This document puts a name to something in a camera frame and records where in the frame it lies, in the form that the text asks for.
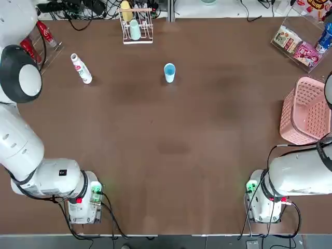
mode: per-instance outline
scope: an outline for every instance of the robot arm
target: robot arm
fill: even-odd
[[[332,109],[332,77],[325,82],[325,99]],[[246,184],[249,218],[256,223],[279,220],[281,201],[287,196],[332,193],[331,137],[314,147],[297,150],[273,159],[269,170],[256,170]]]
[[[16,106],[38,98],[42,90],[37,64],[18,46],[36,24],[36,10],[29,0],[0,0],[0,5],[0,163],[14,192],[63,197],[72,223],[94,223],[101,213],[94,193],[102,190],[96,175],[81,171],[75,160],[45,159],[42,141]]]

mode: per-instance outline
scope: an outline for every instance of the plastic basket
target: plastic basket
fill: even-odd
[[[301,77],[284,100],[280,135],[294,144],[318,141],[330,132],[331,110],[324,97],[324,83]]]

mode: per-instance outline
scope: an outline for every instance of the red can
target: red can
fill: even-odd
[[[21,47],[28,52],[28,54],[31,56],[32,59],[37,61],[38,64],[42,62],[42,58],[38,54],[38,52],[35,50],[32,41],[30,40],[29,37],[25,38],[23,41],[20,43]]]
[[[37,27],[43,38],[47,41],[47,43],[54,48],[58,43],[54,39],[48,27],[45,24],[43,24],[41,21],[37,21]]]

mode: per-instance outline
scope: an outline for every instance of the red connector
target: red connector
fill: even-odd
[[[288,201],[286,197],[282,197],[281,198],[281,204],[283,204],[283,205],[291,205],[292,202]]]

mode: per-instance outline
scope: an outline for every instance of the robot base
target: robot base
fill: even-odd
[[[250,177],[250,180],[246,184],[246,201],[245,209],[247,210],[251,199],[251,207],[249,209],[249,221],[254,223],[278,223],[280,222],[280,213],[281,213],[281,202],[274,203],[265,197],[261,185],[258,187],[255,195],[254,192],[260,182],[261,175],[263,170],[256,170]]]
[[[92,184],[98,182],[96,175],[91,171],[85,171],[88,177],[88,189],[80,203],[69,203],[68,209],[72,224],[98,224],[101,222],[101,205],[95,204],[93,198]]]

